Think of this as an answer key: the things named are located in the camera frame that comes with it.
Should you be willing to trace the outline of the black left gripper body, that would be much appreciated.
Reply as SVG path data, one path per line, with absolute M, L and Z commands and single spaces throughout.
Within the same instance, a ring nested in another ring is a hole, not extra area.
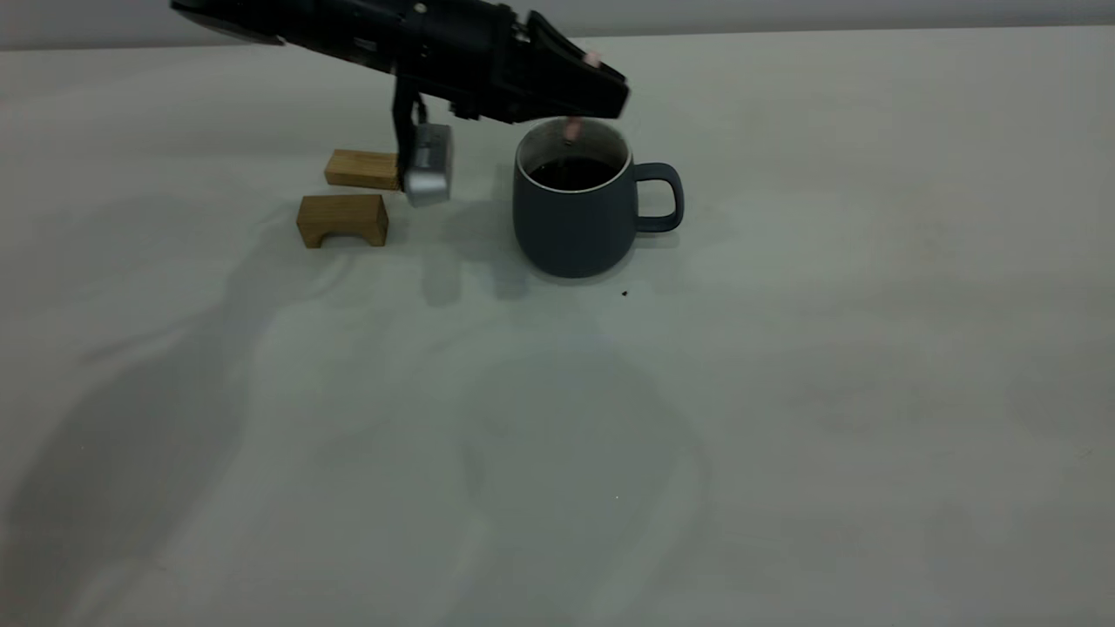
M 510 4 L 486 1 L 392 1 L 392 120 L 410 125 L 421 96 L 449 102 L 463 119 L 510 124 L 545 116 L 529 87 L 533 41 L 545 23 L 531 11 L 522 23 Z

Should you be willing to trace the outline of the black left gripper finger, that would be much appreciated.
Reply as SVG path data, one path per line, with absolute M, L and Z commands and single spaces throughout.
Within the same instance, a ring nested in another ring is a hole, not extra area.
M 545 118 L 618 119 L 626 109 L 630 89 L 626 84 L 603 87 L 568 88 L 558 91 L 532 91 L 514 106 L 514 123 Z
M 526 31 L 530 39 L 527 67 L 530 87 L 542 91 L 588 89 L 588 91 L 628 91 L 626 76 L 610 66 L 591 66 L 582 51 L 563 36 L 545 16 L 529 13 Z

